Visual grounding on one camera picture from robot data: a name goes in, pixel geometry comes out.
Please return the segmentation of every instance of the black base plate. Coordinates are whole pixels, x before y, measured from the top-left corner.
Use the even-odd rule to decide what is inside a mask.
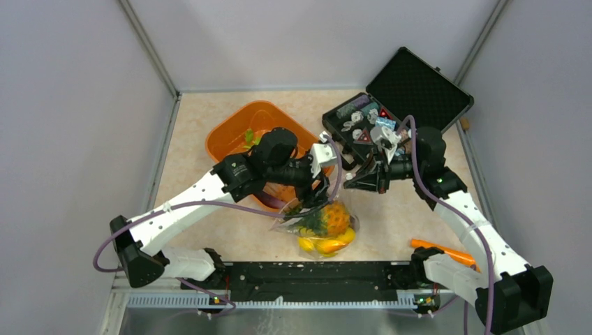
[[[228,286],[235,302],[280,296],[285,302],[396,301],[397,290],[431,287],[416,283],[408,264],[392,262],[234,262],[220,275],[228,283],[193,283],[208,290]]]

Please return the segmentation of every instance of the beige floor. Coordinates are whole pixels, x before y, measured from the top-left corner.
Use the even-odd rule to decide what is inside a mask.
[[[173,130],[163,176],[156,197],[160,205],[188,188],[214,161],[205,151],[205,138],[213,127],[243,105],[267,100],[308,128],[320,133],[321,115],[357,94],[358,90],[254,91],[184,94]],[[456,127],[445,135],[448,166],[474,195],[473,180]],[[327,260],[408,260],[411,238],[425,239],[464,250],[454,233],[430,211],[413,190],[411,181],[392,182],[384,195],[355,191],[354,210],[361,223],[356,240]],[[251,199],[240,204],[255,207]],[[216,249],[227,261],[305,260],[293,235],[270,231],[273,219],[220,209],[179,234],[171,246]]]

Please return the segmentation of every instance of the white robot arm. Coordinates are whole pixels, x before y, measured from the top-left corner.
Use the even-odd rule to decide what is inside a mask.
[[[371,131],[378,150],[344,188],[384,193],[390,181],[414,179],[408,157],[395,157],[401,137],[387,128]],[[546,316],[552,276],[545,267],[533,268],[513,251],[480,213],[466,186],[444,166],[445,143],[436,129],[417,130],[421,180],[437,198],[434,202],[417,187],[417,194],[454,231],[475,258],[480,272],[455,262],[437,248],[418,248],[411,264],[419,281],[439,283],[472,304],[484,322],[489,291],[488,262],[485,247],[475,229],[483,234],[491,251],[495,282],[494,327],[497,334]],[[327,203],[328,179],[322,168],[334,165],[339,153],[327,144],[314,144],[302,158],[292,157],[295,136],[276,128],[265,134],[252,151],[227,156],[202,179],[153,211],[130,220],[122,216],[111,222],[112,232],[133,225],[115,241],[115,249],[132,287],[151,283],[158,277],[182,277],[204,281],[217,266],[220,257],[212,249],[188,251],[168,248],[166,244],[201,218],[220,207],[235,203],[262,191],[266,182],[291,185],[305,208],[320,208]],[[319,181],[313,189],[312,184]],[[469,225],[449,210],[448,204],[470,218]]]

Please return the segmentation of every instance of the case lid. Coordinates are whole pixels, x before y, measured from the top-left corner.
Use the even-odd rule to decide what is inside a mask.
[[[446,131],[471,106],[473,97],[429,64],[401,47],[366,87],[366,92],[402,120]]]

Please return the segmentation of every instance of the gray wall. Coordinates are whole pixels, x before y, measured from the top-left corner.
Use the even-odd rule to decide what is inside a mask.
[[[0,332],[95,334],[172,98],[116,1],[0,3]]]
[[[496,0],[130,0],[179,90],[365,87],[405,45],[454,77]]]
[[[555,283],[547,321],[589,334],[592,1],[513,1],[464,88],[498,226]]]

